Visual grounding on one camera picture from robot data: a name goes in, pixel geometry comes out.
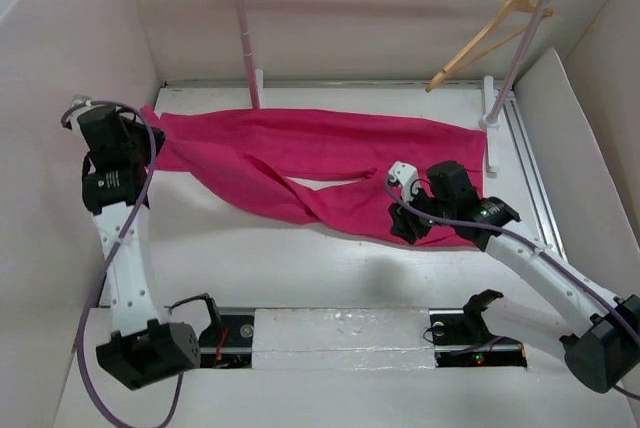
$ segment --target metal rod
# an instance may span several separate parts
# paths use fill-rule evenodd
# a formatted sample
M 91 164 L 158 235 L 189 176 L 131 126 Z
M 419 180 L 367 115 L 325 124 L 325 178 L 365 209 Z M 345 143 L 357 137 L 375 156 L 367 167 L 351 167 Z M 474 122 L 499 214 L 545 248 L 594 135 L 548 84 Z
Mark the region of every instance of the metal rod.
M 485 117 L 483 118 L 483 122 L 485 125 L 491 126 L 498 123 L 498 115 L 500 115 L 500 110 L 502 109 L 504 100 L 507 98 L 507 94 L 513 87 L 513 82 L 516 80 L 516 76 L 518 76 L 520 65 L 522 65 L 522 62 L 524 61 L 524 57 L 527 54 L 529 46 L 531 45 L 531 41 L 533 40 L 533 37 L 536 34 L 536 30 L 538 29 L 538 26 L 542 21 L 544 9 L 549 4 L 549 1 L 550 0 L 538 0 L 536 11 L 533 13 L 533 15 L 531 15 L 529 24 L 527 25 L 527 30 L 524 32 L 524 35 L 522 35 L 520 45 L 518 45 L 516 54 L 513 57 L 513 61 L 511 62 L 511 66 L 509 67 L 509 73 L 504 80 L 502 89 L 496 97 L 496 101 L 493 104 L 493 108 L 491 108 L 491 112 L 488 115 L 485 115 Z
M 244 58 L 244 69 L 247 72 L 249 82 L 249 94 L 251 95 L 251 106 L 254 109 L 260 108 L 260 96 L 258 96 L 258 80 L 256 78 L 256 64 L 253 59 L 251 49 L 251 38 L 249 36 L 249 20 L 247 20 L 247 7 L 244 0 L 235 0 L 236 13 L 238 15 L 238 26 L 240 28 L 240 42 L 242 43 L 242 57 Z

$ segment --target cable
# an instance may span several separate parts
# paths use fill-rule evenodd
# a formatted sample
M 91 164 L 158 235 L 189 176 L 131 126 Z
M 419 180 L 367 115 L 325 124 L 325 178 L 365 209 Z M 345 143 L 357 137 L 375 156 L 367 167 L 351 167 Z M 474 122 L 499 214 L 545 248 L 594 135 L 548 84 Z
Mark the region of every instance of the cable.
M 454 355 L 466 355 L 467 353 L 473 353 L 474 351 L 480 351 L 483 348 L 486 348 L 487 346 L 491 346 L 493 348 L 493 346 L 504 340 L 504 336 L 494 336 L 493 338 L 491 338 L 489 341 L 487 341 L 486 343 L 483 343 L 481 345 L 477 345 L 477 346 L 470 346 L 469 348 L 465 348 L 464 350 L 457 350 L 457 351 L 452 351 L 451 353 Z
M 418 178 L 417 180 L 413 180 L 413 182 L 411 183 L 411 186 L 409 187 L 409 191 L 411 193 L 413 193 L 413 187 L 416 186 L 416 183 L 420 183 L 420 182 L 426 183 L 429 188 L 431 188 L 431 183 L 429 183 L 429 180 L 425 180 L 424 178 Z
M 220 343 L 218 343 L 218 346 L 216 347 L 216 357 L 213 360 L 213 367 L 215 368 L 216 365 L 218 364 L 218 361 L 222 358 L 220 356 L 220 350 L 222 349 L 222 345 L 224 345 L 225 340 L 227 339 L 227 335 L 229 334 L 229 327 L 225 327 L 224 332 L 222 333 L 222 339 L 220 340 Z
M 487 351 L 487 354 L 489 354 L 489 353 L 491 353 L 493 351 L 493 349 L 498 344 L 498 341 L 495 341 L 495 342 L 491 343 L 491 347 L 489 348 L 489 351 Z
M 107 406 L 103 403 L 103 401 L 98 396 L 98 393 L 96 392 L 96 388 L 93 385 L 93 382 L 91 381 L 91 377 L 89 376 L 89 370 L 87 369 L 84 335 L 87 329 L 87 321 L 89 319 L 89 313 L 93 305 L 93 300 L 96 300 L 100 295 L 100 291 L 102 289 L 105 278 L 107 276 L 107 270 L 109 269 L 109 266 L 111 265 L 111 263 L 113 262 L 113 259 L 118 253 L 118 249 L 120 248 L 122 240 L 124 239 L 125 235 L 129 231 L 131 224 L 133 223 L 136 215 L 138 214 L 138 211 L 140 211 L 140 208 L 142 207 L 142 204 L 144 203 L 144 200 L 147 196 L 149 185 L 151 184 L 151 178 L 153 177 L 153 172 L 155 171 L 155 168 L 156 168 L 156 155 L 157 155 L 156 139 L 153 136 L 153 130 L 151 128 L 151 125 L 147 121 L 147 119 L 144 116 L 142 116 L 142 113 L 140 113 L 139 110 L 136 110 L 135 108 L 131 108 L 130 106 L 123 105 L 122 103 L 115 103 L 113 101 L 91 101 L 90 106 L 91 107 L 113 106 L 115 108 L 120 108 L 121 111 L 133 113 L 138 118 L 140 118 L 140 120 L 142 120 L 142 123 L 144 124 L 147 130 L 147 133 L 149 135 L 149 145 L 150 145 L 151 156 L 149 161 L 147 178 L 144 181 L 144 184 L 142 185 L 142 190 L 140 191 L 140 194 L 138 195 L 138 198 L 136 199 L 136 202 L 133 205 L 131 213 L 129 213 L 129 216 L 127 217 L 126 221 L 122 225 L 122 229 L 120 230 L 120 233 L 118 233 L 118 238 L 116 239 L 113 246 L 111 247 L 111 250 L 109 250 L 109 253 L 107 254 L 104 262 L 102 263 L 102 266 L 100 267 L 100 271 L 96 275 L 94 282 L 91 285 L 91 289 L 89 290 L 89 296 L 87 296 L 87 300 L 85 301 L 85 304 L 82 308 L 82 313 L 80 314 L 80 321 L 78 322 L 78 329 L 76 331 L 76 338 L 75 338 L 75 346 L 76 346 L 76 353 L 78 355 L 78 369 L 80 370 L 80 377 L 82 378 L 82 383 L 84 384 L 84 387 L 87 390 L 87 394 L 89 395 L 89 398 L 93 402 L 94 406 L 100 412 L 100 414 L 104 416 L 104 418 L 107 421 L 109 421 L 109 423 L 111 423 L 113 426 L 117 428 L 135 428 L 125 423 L 124 421 L 120 420 L 113 413 L 111 413 L 111 411 L 109 411 L 109 408 L 107 408 Z M 85 107 L 87 107 L 86 103 L 80 103 L 72 106 L 67 111 L 65 111 L 61 119 L 62 126 L 67 127 L 69 117 L 77 110 Z M 173 400 L 171 402 L 171 407 L 169 408 L 169 412 L 167 413 L 167 417 L 164 419 L 162 423 L 157 425 L 156 428 L 165 428 L 171 422 L 171 419 L 173 418 L 173 415 L 175 414 L 176 408 L 178 406 L 178 399 L 180 398 L 180 390 L 182 389 L 182 380 L 183 380 L 183 374 L 180 373 L 178 375 L 176 389 L 173 395 Z
M 433 342 L 433 340 L 430 340 L 429 338 L 427 338 L 427 333 L 430 333 L 430 332 L 431 332 L 431 328 L 427 328 L 426 330 L 424 330 L 424 333 L 422 334 L 422 339 L 435 346 L 435 343 Z
M 171 306 L 166 306 L 165 305 L 165 308 L 167 309 L 169 314 L 171 314 L 171 313 L 173 313 L 173 310 L 175 310 L 179 306 L 186 305 L 187 303 L 192 303 L 194 301 L 206 301 L 205 295 L 190 296 L 189 298 L 185 298 L 184 300 L 176 301 Z
M 414 215 L 419 216 L 420 218 L 431 221 L 433 223 L 437 223 L 439 225 L 458 226 L 461 228 L 476 228 L 480 230 L 489 230 L 495 233 L 500 233 L 501 235 L 508 236 L 509 238 L 512 238 L 522 243 L 524 246 L 529 248 L 532 252 L 537 252 L 543 260 L 545 260 L 547 263 L 553 266 L 560 274 L 562 274 L 569 281 L 576 284 L 582 291 L 584 291 L 587 295 L 591 296 L 591 298 L 596 300 L 613 318 L 615 318 L 615 320 L 618 323 L 620 323 L 620 326 L 622 326 L 622 328 L 627 332 L 627 334 L 631 337 L 633 342 L 636 345 L 638 345 L 638 347 L 640 347 L 640 334 L 638 334 L 633 329 L 633 327 L 627 322 L 627 320 L 625 320 L 622 317 L 620 313 L 618 313 L 604 298 L 602 298 L 598 293 L 596 293 L 589 286 L 587 286 L 582 280 L 578 279 L 576 276 L 573 275 L 573 273 L 565 269 L 565 267 L 562 266 L 562 264 L 560 264 L 551 255 L 549 255 L 549 253 L 547 253 L 546 251 L 538 251 L 538 246 L 533 241 L 511 230 L 502 228 L 501 226 L 493 226 L 487 223 L 476 223 L 473 221 L 449 220 L 446 218 L 440 218 L 439 216 L 433 216 L 423 211 L 420 211 L 414 208 L 413 206 L 411 206 L 409 203 L 405 202 L 398 195 L 396 195 L 391 189 L 391 185 L 389 183 L 390 183 L 389 178 L 386 178 L 384 181 L 384 189 L 387 192 L 387 194 L 402 208 L 404 208 L 410 213 L 413 213 Z M 629 398 L 640 401 L 640 395 L 629 393 L 628 391 L 624 390 L 624 388 L 620 388 L 618 386 L 614 388 L 616 389 L 616 391 L 626 396 L 629 396 Z

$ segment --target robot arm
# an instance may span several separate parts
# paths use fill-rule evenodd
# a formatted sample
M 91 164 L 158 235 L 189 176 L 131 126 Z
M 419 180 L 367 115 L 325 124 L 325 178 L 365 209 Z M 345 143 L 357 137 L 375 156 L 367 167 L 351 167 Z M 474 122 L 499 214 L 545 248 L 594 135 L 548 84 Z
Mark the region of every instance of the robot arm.
M 120 242 L 107 270 L 111 298 L 111 341 L 96 348 L 100 366 L 129 389 L 200 367 L 199 341 L 186 323 L 172 323 L 158 303 L 151 266 L 147 231 L 149 203 L 145 200 L 127 233 L 125 220 L 143 193 L 150 160 L 146 128 L 122 116 L 113 105 L 78 110 L 67 128 L 89 146 L 82 170 L 82 199 L 91 212 L 105 257 Z M 156 150 L 164 134 L 153 130 Z M 211 325 L 201 335 L 215 342 L 222 335 L 222 321 L 215 303 L 202 295 Z
M 640 349 L 625 328 L 598 300 L 586 293 L 583 286 L 561 274 L 548 258 L 614 306 L 636 331 L 640 321 L 640 298 L 633 295 L 623 301 L 586 278 L 533 236 L 519 215 L 502 200 L 481 199 L 462 165 L 453 161 L 440 163 L 427 171 L 427 178 L 433 196 L 416 183 L 418 172 L 415 167 L 397 162 L 389 171 L 390 183 L 400 186 L 402 192 L 401 203 L 394 203 L 389 208 L 393 220 L 391 233 L 413 244 L 438 224 L 408 211 L 407 205 L 442 221 L 472 222 L 466 226 L 454 222 L 452 226 L 458 236 L 472 241 L 481 251 L 516 272 L 549 301 L 560 316 L 533 310 L 493 291 L 472 297 L 465 311 L 474 312 L 495 335 L 530 343 L 563 359 L 583 384 L 599 393 L 611 389 L 638 364 Z M 500 231 L 470 226 L 473 223 L 509 230 L 529 240 L 535 249 Z

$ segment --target white post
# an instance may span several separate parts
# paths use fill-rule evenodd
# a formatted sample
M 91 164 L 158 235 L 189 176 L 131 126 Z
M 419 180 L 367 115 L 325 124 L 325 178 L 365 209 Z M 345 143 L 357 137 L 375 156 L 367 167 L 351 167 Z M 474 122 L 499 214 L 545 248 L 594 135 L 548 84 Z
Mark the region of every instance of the white post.
M 482 81 L 482 112 L 487 115 L 496 101 L 496 91 L 493 86 L 493 76 L 485 76 Z M 502 115 L 498 114 L 498 126 L 502 121 Z M 486 167 L 489 173 L 498 173 L 500 171 L 500 155 L 498 150 L 498 126 L 487 126 L 487 154 Z
M 509 73 L 502 85 L 502 89 L 496 98 L 496 101 L 491 109 L 491 112 L 485 114 L 480 121 L 480 126 L 484 129 L 488 127 L 498 127 L 500 126 L 500 122 L 498 119 L 498 115 L 500 114 L 500 110 L 502 109 L 502 105 L 504 104 L 504 100 L 507 97 L 509 91 L 513 87 L 513 82 L 518 75 L 518 71 L 520 69 L 520 65 L 524 61 L 524 57 L 527 54 L 527 50 L 531 45 L 531 41 L 533 40 L 534 35 L 536 34 L 536 30 L 540 25 L 540 21 L 542 21 L 542 17 L 544 15 L 544 10 L 549 4 L 550 0 L 538 0 L 538 5 L 536 7 L 536 11 L 531 15 L 531 19 L 529 20 L 529 24 L 527 25 L 527 30 L 522 35 L 522 40 L 520 40 L 520 45 L 516 50 L 516 54 L 513 57 L 513 61 L 511 62 L 511 67 L 509 68 Z
M 244 0 L 234 0 L 236 14 L 238 15 L 238 27 L 240 28 L 240 42 L 242 43 L 242 56 L 244 58 L 244 68 L 249 82 L 249 94 L 251 95 L 251 106 L 260 108 L 260 93 L 258 90 L 258 79 L 256 65 L 251 49 L 251 38 L 249 36 L 249 21 L 247 19 L 247 7 Z

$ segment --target pink towel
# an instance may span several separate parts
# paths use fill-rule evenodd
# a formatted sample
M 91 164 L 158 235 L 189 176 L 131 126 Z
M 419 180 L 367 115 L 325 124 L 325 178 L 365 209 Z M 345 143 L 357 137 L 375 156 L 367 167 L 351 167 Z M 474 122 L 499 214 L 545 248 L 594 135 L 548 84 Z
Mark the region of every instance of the pink towel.
M 455 160 L 482 192 L 485 134 L 417 118 L 322 110 L 229 110 L 204 115 L 144 114 L 167 141 L 158 169 L 191 172 L 228 203 L 295 224 L 322 222 L 352 235 L 405 244 L 389 234 L 392 201 L 383 181 L 395 161 Z M 320 190 L 288 177 L 356 180 Z M 469 243 L 436 227 L 419 245 Z

